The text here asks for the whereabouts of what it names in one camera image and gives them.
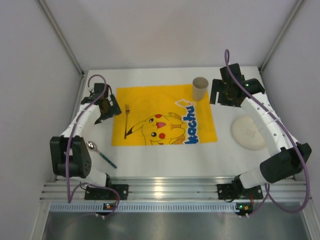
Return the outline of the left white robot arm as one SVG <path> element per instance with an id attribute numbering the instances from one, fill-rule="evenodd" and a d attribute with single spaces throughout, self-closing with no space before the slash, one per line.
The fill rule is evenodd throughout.
<path id="1" fill-rule="evenodd" d="M 106 187 L 109 176 L 93 167 L 86 139 L 94 125 L 122 113 L 109 86 L 95 83 L 68 128 L 49 142 L 53 173 Z"/>

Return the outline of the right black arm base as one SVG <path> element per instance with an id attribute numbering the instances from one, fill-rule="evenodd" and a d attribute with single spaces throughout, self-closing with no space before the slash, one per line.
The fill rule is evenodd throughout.
<path id="1" fill-rule="evenodd" d="M 221 183 L 216 186 L 218 199 L 229 203 L 234 200 L 262 200 L 264 198 L 260 186 L 246 189 L 243 187 L 239 176 L 236 176 L 231 183 Z"/>

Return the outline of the yellow Pikachu placemat cloth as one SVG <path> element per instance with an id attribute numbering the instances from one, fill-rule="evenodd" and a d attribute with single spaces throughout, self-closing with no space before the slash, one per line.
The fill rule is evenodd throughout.
<path id="1" fill-rule="evenodd" d="M 122 87 L 116 91 L 122 114 L 113 122 L 112 145 L 162 146 L 218 141 L 209 95 L 193 99 L 191 84 Z M 125 135 L 125 105 L 130 113 Z"/>

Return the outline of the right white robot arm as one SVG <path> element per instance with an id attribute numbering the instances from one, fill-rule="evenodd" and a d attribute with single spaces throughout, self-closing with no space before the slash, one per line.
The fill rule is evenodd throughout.
<path id="1" fill-rule="evenodd" d="M 262 84 L 256 78 L 246 80 L 237 63 L 222 67 L 220 74 L 221 79 L 212 81 L 210 103 L 242 108 L 262 135 L 270 154 L 258 167 L 236 176 L 237 186 L 251 189 L 301 173 L 312 149 L 281 127 Z"/>

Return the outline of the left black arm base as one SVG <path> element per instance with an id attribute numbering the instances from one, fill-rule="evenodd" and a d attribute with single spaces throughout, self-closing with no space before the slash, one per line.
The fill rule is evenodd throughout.
<path id="1" fill-rule="evenodd" d="M 113 184 L 111 188 L 119 194 L 120 200 L 127 200 L 129 194 L 128 184 Z M 117 200 L 118 198 L 111 190 L 87 186 L 85 189 L 84 199 L 88 201 L 102 201 Z"/>

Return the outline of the cream bear plate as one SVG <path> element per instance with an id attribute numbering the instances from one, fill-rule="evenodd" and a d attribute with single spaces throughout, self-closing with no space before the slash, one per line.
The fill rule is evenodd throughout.
<path id="1" fill-rule="evenodd" d="M 234 139 L 244 148 L 262 150 L 266 147 L 265 140 L 249 115 L 237 117 L 231 130 Z"/>

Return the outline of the green handled silver spoon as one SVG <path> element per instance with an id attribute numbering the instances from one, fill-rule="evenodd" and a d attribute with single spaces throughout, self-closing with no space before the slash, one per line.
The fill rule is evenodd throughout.
<path id="1" fill-rule="evenodd" d="M 108 157 L 106 157 L 102 152 L 99 151 L 97 145 L 93 141 L 88 141 L 86 144 L 87 144 L 87 147 L 89 148 L 90 151 L 96 152 L 100 157 L 102 157 L 114 169 L 118 168 Z"/>

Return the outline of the beige cup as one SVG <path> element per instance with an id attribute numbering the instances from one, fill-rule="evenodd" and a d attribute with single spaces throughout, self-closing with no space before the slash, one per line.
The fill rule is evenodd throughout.
<path id="1" fill-rule="evenodd" d="M 195 101 L 201 101 L 208 88 L 209 82 L 206 78 L 204 77 L 196 77 L 192 81 L 192 96 Z"/>

